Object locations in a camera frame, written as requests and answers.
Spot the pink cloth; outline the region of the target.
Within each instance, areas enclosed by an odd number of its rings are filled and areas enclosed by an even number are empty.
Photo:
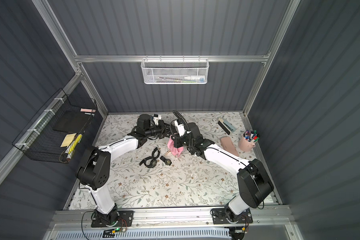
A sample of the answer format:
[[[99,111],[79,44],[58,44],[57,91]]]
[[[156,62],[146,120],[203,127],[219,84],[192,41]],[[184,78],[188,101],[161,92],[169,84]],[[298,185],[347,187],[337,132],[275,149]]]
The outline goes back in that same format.
[[[169,141],[167,143],[167,147],[169,151],[174,155],[175,157],[179,157],[181,153],[184,151],[184,147],[175,147],[175,141],[172,138],[169,138]]]

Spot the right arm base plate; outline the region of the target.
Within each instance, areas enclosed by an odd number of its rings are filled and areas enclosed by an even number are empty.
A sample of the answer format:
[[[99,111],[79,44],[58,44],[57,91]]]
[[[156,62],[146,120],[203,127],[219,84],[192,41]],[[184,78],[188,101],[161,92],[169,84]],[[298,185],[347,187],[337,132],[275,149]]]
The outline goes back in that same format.
[[[236,215],[229,208],[212,208],[210,210],[214,225],[224,224],[241,224],[249,225],[253,223],[253,218],[250,209],[244,210],[242,213]]]

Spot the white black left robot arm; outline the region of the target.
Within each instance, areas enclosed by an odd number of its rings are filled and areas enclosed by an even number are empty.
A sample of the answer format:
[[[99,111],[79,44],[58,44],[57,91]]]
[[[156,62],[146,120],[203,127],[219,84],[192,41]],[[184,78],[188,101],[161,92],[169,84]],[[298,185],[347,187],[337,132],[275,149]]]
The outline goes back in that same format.
[[[129,151],[142,147],[147,140],[168,137],[169,132],[170,124],[165,123],[161,115],[142,114],[137,120],[137,125],[126,137],[109,145],[98,148],[91,146],[85,150],[76,177],[95,201],[94,213],[97,221],[107,227],[113,227],[119,221],[117,205],[107,186],[111,162]]]

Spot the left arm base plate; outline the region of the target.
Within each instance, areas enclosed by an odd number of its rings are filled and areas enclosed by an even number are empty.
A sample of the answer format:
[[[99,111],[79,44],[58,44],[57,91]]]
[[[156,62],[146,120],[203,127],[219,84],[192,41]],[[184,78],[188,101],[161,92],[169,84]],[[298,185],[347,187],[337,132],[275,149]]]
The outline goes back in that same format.
[[[121,228],[131,227],[133,221],[134,211],[116,211],[113,210],[105,215],[95,210],[91,215],[92,228]]]

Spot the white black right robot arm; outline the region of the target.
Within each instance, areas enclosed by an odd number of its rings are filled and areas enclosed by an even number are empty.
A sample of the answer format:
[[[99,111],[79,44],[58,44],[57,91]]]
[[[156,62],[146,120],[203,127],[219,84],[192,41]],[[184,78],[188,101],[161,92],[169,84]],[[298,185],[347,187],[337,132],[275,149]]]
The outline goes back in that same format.
[[[205,139],[195,123],[170,124],[175,147],[186,147],[191,155],[213,162],[237,177],[239,193],[225,206],[225,218],[233,223],[249,208],[257,208],[274,191],[274,185],[261,161],[242,159],[215,142]]]

